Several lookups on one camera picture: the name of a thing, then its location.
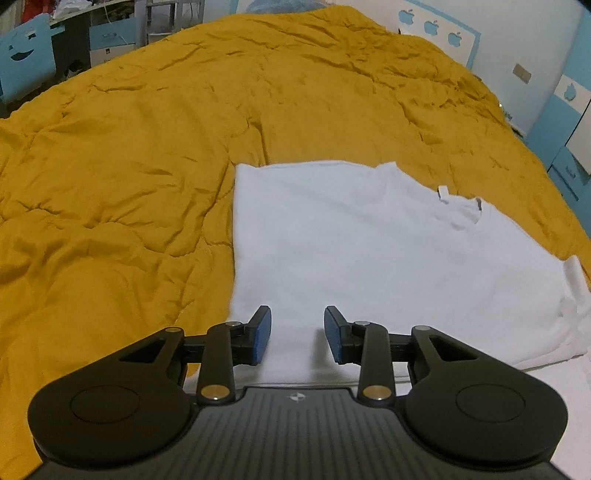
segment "wall outlet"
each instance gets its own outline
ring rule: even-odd
[[[515,64],[515,68],[513,69],[513,74],[519,78],[523,83],[529,83],[531,80],[531,73],[528,72],[525,68],[523,68],[518,63]]]

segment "shirt tag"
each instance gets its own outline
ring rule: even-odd
[[[437,191],[439,192],[439,200],[442,202],[448,203],[449,202],[449,190],[447,189],[447,185],[441,185]]]

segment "yellow comforter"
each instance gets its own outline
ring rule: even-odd
[[[27,406],[43,385],[164,326],[225,320],[234,165],[318,159],[395,160],[591,271],[494,95],[430,43],[347,7],[185,30],[0,121],[0,478],[39,463]]]

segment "blue apple decoration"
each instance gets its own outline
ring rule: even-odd
[[[452,47],[459,47],[460,46],[460,42],[462,41],[462,36],[460,35],[460,32],[458,32],[458,33],[450,33],[447,36],[447,41],[449,42],[449,44]]]
[[[574,87],[574,84],[570,84],[566,87],[566,91],[564,92],[564,98],[569,102],[572,102],[577,96],[577,89]]]
[[[412,25],[414,23],[413,17],[414,13],[412,8],[398,12],[398,19],[405,25]]]
[[[433,37],[437,35],[437,29],[439,28],[439,24],[437,20],[433,20],[432,22],[425,22],[425,33],[428,35],[432,35]]]

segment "blue cabinet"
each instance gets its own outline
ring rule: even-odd
[[[585,10],[560,83],[525,143],[591,236],[591,179],[566,148],[591,99],[590,46],[591,14]]]

